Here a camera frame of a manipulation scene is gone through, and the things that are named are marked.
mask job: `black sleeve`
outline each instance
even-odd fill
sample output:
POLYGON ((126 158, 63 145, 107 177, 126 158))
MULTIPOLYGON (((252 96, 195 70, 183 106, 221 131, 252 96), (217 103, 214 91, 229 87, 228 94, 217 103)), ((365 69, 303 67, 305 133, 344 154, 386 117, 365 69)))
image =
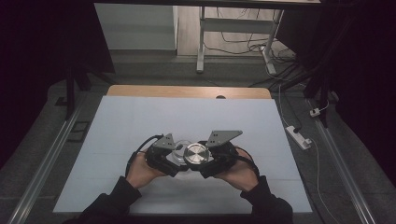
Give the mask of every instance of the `black sleeve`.
POLYGON ((77 219, 67 220, 64 224, 108 224, 118 223, 124 215, 128 214, 128 208, 137 199, 142 197, 139 190, 134 189, 120 176, 119 181, 110 195, 101 194, 77 219))
POLYGON ((242 192, 241 197, 253 205, 251 212, 253 223, 293 223, 293 209, 290 204, 271 194, 264 175, 259 178, 256 187, 249 192, 242 192))

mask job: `hand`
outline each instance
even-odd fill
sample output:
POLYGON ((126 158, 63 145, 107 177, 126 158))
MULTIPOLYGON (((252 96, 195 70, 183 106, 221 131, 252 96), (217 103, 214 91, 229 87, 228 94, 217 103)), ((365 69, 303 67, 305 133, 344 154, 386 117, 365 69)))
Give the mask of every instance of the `hand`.
POLYGON ((146 163, 145 154, 137 153, 136 158, 129 168, 126 180, 135 188, 140 189, 145 187, 151 180, 159 176, 165 176, 163 172, 149 167, 146 163))
MULTIPOLYGON (((249 160, 249 155, 241 149, 236 149, 239 156, 245 157, 249 160)), ((244 161, 236 161, 236 164, 228 171, 214 176, 215 178, 222 179, 228 182, 231 186, 242 191, 250 191, 259 184, 256 174, 249 164, 244 161)))

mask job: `dark background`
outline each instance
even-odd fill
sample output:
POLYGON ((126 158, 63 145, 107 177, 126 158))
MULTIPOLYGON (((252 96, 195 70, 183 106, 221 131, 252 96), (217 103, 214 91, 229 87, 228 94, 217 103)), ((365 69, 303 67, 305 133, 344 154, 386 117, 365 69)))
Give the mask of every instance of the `dark background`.
MULTIPOLYGON (((331 89, 340 98, 337 111, 394 185, 395 8, 390 1, 366 1, 332 58, 331 78, 331 89)), ((312 67, 344 15, 333 10, 287 11, 278 38, 297 52, 307 68, 312 67)), ((67 68, 81 63, 114 72, 93 4, 0 3, 1 166, 40 113, 49 86, 65 79, 67 68)))

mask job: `person's right hand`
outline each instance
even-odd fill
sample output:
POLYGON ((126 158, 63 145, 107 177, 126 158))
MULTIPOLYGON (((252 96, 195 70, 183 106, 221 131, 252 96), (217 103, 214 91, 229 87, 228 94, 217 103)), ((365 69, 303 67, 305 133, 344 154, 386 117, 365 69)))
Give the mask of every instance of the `person's right hand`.
MULTIPOLYGON (((237 149, 239 156, 249 160, 249 155, 241 149, 237 149)), ((244 161, 236 161, 236 164, 228 171, 214 175, 213 177, 228 182, 231 186, 242 191, 250 191, 259 184, 256 174, 249 164, 244 161)))

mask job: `white wall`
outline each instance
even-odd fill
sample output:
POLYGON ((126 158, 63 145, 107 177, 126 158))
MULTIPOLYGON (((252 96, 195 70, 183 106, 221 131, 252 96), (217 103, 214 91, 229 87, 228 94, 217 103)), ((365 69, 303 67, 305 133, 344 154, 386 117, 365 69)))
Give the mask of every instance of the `white wall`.
POLYGON ((109 49, 176 49, 177 8, 95 4, 109 49))

